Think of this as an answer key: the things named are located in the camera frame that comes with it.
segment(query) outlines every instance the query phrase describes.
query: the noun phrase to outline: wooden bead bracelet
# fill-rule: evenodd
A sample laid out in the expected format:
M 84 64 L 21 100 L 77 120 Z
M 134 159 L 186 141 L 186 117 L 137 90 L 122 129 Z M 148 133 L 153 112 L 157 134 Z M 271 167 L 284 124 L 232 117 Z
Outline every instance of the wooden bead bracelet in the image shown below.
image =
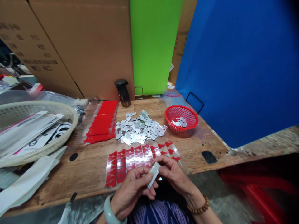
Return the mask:
M 201 208 L 198 208 L 198 209 L 192 209 L 192 208 L 190 208 L 190 206 L 187 204 L 187 208 L 189 209 L 189 211 L 192 212 L 192 214 L 196 214 L 196 215 L 198 215 L 198 214 L 202 214 L 202 213 L 204 213 L 206 210 L 208 210 L 208 208 L 209 208 L 209 206 L 210 206 L 210 201 L 209 201 L 209 199 L 208 199 L 207 196 L 203 196 L 203 197 L 205 198 L 206 202 L 205 202 L 204 206 L 202 206 Z

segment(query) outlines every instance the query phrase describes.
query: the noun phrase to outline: white basket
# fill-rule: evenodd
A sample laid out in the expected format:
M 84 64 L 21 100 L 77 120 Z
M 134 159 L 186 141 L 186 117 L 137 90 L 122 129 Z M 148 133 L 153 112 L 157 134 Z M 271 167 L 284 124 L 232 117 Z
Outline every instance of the white basket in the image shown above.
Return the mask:
M 69 105 L 49 101 L 25 101 L 0 105 L 0 131 L 40 111 L 48 111 L 49 114 L 62 114 L 63 118 L 61 120 L 72 123 L 72 126 L 58 139 L 40 149 L 19 157 L 0 161 L 0 168 L 33 162 L 56 151 L 68 140 L 77 126 L 78 114 Z

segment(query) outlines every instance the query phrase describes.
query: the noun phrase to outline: wooden table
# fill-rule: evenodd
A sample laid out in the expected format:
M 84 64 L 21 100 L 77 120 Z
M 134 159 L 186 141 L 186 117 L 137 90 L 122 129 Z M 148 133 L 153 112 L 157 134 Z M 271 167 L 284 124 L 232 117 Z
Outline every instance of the wooden table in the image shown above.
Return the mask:
M 126 113 L 142 110 L 149 113 L 153 120 L 166 124 L 164 112 L 166 105 L 158 98 L 149 98 L 131 102 L 131 106 L 124 108 L 121 104 L 117 111 L 117 120 L 125 120 Z M 115 139 L 91 145 L 80 144 L 84 126 L 89 123 L 94 108 L 86 109 L 86 119 L 73 133 L 67 145 L 69 146 L 62 156 L 60 163 L 51 171 L 50 178 L 36 191 L 32 198 L 20 207 L 9 210 L 5 216 L 39 210 L 48 206 L 66 203 L 74 192 L 78 198 L 87 198 L 114 191 L 105 189 L 106 164 L 108 154 L 123 149 L 127 145 L 120 144 Z M 188 174 L 216 170 L 239 163 L 260 160 L 272 156 L 286 155 L 299 152 L 299 127 L 292 127 L 277 132 L 238 149 L 229 148 L 225 142 L 201 118 L 199 126 L 184 134 L 175 135 L 167 130 L 161 141 L 174 142 L 181 154 L 181 162 Z M 201 152 L 210 150 L 217 163 L 208 164 Z M 78 158 L 70 161 L 73 153 Z

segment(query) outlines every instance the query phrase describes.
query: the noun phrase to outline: woman's right hand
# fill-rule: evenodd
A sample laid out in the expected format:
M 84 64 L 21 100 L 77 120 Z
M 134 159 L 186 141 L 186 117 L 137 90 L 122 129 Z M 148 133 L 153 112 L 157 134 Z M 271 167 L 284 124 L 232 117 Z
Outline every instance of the woman's right hand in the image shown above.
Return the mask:
M 177 161 L 161 155 L 153 160 L 152 165 L 155 162 L 162 166 L 159 168 L 159 174 L 165 177 L 171 186 L 185 198 L 191 208 L 195 209 L 204 205 L 205 198 Z

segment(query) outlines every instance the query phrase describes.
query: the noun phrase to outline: red adhesive sticker sheet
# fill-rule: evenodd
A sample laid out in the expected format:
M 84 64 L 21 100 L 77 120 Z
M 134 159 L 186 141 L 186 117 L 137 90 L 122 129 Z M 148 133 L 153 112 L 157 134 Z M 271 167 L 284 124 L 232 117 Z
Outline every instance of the red adhesive sticker sheet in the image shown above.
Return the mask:
M 167 155 L 180 162 L 180 154 L 172 142 L 151 144 L 153 145 L 147 143 L 109 154 L 106 166 L 106 188 L 121 184 L 126 174 L 136 167 L 145 166 L 151 169 L 152 161 L 159 155 Z
M 108 156 L 106 166 L 106 188 L 116 187 L 117 174 L 117 152 L 111 153 Z
M 84 143 L 96 143 L 115 138 L 115 119 L 118 101 L 103 101 L 96 110 Z

